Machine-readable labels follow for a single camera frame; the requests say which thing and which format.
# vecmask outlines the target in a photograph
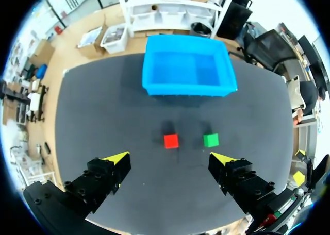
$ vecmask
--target chair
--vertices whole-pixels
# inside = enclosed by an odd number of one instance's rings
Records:
[[[248,34],[251,25],[247,23],[246,26],[248,30],[243,36],[244,48],[237,48],[237,50],[242,50],[244,56],[234,52],[229,52],[229,54],[240,57],[250,64],[256,65],[259,62],[265,69],[279,74],[286,72],[282,64],[284,61],[298,58],[291,46],[276,30],[267,31],[253,38]]]

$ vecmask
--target blue plastic bin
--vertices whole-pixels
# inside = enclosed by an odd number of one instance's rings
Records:
[[[148,38],[142,86],[149,95],[224,97],[237,91],[225,44],[183,35]]]

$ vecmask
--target floor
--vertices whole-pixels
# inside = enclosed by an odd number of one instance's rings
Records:
[[[51,154],[48,155],[43,148],[42,155],[46,161],[47,168],[51,171],[55,171],[58,187],[61,189],[63,189],[63,185],[58,171],[55,148],[55,117],[63,72],[94,60],[125,54],[143,53],[145,51],[147,38],[131,38],[124,52],[112,55],[105,53],[104,56],[92,60],[82,56],[76,49],[76,45],[80,41],[82,35],[90,29],[102,25],[103,22],[108,26],[123,23],[124,18],[120,6],[111,6],[82,18],[80,21],[70,25],[61,35],[53,40],[52,45],[55,47],[55,52],[48,65],[46,75],[42,80],[42,84],[49,87],[48,94],[44,101],[45,121],[43,123],[36,122],[27,124],[29,132],[29,152],[31,157],[37,153],[37,144],[44,146],[45,142],[48,143]],[[220,38],[216,39],[224,41],[228,51],[237,52],[236,48],[238,44],[236,42]],[[237,227],[238,223],[232,223],[231,225]]]

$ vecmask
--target black trash can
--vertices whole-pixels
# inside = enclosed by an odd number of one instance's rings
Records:
[[[211,33],[211,29],[200,22],[193,23],[190,26],[190,35],[192,36],[210,38]]]

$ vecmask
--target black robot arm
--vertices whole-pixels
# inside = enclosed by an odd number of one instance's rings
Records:
[[[275,183],[266,182],[252,170],[245,160],[233,160],[223,164],[211,153],[208,169],[222,192],[229,193],[244,213],[254,219],[246,234],[257,231],[282,231],[288,218],[299,207],[302,197],[285,189],[274,193]]]
[[[35,182],[23,195],[32,213],[49,234],[117,234],[85,220],[109,194],[115,194],[130,171],[130,157],[119,162],[95,158],[73,182],[66,181],[62,192],[50,181]]]

